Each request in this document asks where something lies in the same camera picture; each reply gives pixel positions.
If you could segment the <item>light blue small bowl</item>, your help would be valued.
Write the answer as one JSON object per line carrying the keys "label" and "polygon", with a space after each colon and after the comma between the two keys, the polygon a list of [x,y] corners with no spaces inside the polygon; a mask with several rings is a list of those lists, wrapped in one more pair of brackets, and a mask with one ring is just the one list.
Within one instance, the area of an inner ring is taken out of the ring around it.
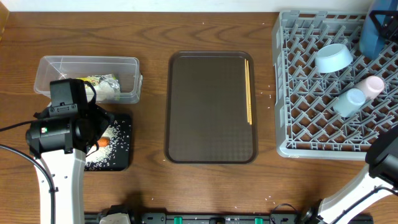
{"label": "light blue small bowl", "polygon": [[341,70],[353,62],[353,56],[344,44],[330,44],[321,48],[315,57],[315,66],[320,73]]}

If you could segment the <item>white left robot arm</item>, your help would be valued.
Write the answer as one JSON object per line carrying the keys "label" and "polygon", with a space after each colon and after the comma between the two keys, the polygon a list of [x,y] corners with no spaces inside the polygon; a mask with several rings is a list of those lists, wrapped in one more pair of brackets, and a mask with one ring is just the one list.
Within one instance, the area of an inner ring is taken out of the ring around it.
{"label": "white left robot arm", "polygon": [[40,182],[41,223],[84,223],[83,172],[87,152],[114,114],[98,105],[48,106],[34,114],[25,134]]}

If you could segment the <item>pink cup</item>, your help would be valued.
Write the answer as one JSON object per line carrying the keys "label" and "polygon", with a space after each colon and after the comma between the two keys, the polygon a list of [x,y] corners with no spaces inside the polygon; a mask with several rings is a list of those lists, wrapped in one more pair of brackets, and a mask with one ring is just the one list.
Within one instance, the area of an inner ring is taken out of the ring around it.
{"label": "pink cup", "polygon": [[373,100],[384,90],[385,83],[382,78],[373,75],[355,84],[354,87],[361,90],[367,100]]}

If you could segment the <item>orange carrot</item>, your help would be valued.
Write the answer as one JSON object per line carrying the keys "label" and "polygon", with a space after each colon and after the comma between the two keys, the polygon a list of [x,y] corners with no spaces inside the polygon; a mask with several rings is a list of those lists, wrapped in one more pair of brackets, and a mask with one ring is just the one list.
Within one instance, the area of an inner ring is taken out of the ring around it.
{"label": "orange carrot", "polygon": [[110,144],[110,138],[103,137],[103,138],[100,138],[99,140],[97,140],[95,146],[98,146],[98,147],[106,147],[106,146],[108,146],[109,144]]}

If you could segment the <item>white tissue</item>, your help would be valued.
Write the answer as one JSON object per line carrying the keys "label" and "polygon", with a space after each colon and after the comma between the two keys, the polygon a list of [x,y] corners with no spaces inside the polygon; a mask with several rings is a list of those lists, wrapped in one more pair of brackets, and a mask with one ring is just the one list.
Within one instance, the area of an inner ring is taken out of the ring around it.
{"label": "white tissue", "polygon": [[94,89],[97,101],[110,100],[120,93],[118,86],[111,85],[108,82],[101,82],[94,86]]}

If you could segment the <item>dark blue bowl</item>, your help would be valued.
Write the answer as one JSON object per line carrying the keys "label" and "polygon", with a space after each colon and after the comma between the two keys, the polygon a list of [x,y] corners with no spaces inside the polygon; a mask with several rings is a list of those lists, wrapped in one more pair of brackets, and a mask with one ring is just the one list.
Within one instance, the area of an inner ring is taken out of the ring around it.
{"label": "dark blue bowl", "polygon": [[397,0],[375,0],[366,15],[361,31],[359,49],[361,53],[372,60],[376,59],[384,48],[387,39],[381,37],[369,14],[373,10],[397,11]]}

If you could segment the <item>light blue cup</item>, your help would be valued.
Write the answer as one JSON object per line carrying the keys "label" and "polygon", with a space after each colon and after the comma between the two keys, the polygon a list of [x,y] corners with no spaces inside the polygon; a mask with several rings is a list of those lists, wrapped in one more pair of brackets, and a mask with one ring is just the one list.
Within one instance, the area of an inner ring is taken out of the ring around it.
{"label": "light blue cup", "polygon": [[357,89],[352,88],[342,93],[333,106],[333,110],[341,117],[347,118],[355,114],[364,105],[366,96]]}

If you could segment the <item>green snack wrapper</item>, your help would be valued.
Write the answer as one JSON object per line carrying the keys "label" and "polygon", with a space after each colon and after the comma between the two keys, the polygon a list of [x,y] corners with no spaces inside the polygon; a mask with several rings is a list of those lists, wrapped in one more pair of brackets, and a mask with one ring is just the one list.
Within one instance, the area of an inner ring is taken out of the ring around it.
{"label": "green snack wrapper", "polygon": [[80,78],[80,80],[83,80],[84,82],[90,82],[92,87],[98,85],[101,82],[108,82],[111,85],[118,86],[118,88],[120,89],[119,81],[113,74],[92,75],[88,77],[82,77]]}

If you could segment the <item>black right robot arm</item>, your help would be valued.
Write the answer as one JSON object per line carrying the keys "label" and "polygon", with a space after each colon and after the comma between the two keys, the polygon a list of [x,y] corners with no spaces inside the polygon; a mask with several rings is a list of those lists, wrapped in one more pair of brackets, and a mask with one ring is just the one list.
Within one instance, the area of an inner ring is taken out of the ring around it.
{"label": "black right robot arm", "polygon": [[[360,51],[374,59],[386,40],[397,42],[396,7],[369,10],[359,41]],[[354,179],[310,208],[299,223],[349,223],[378,200],[397,195],[397,126],[374,141],[365,161]]]}

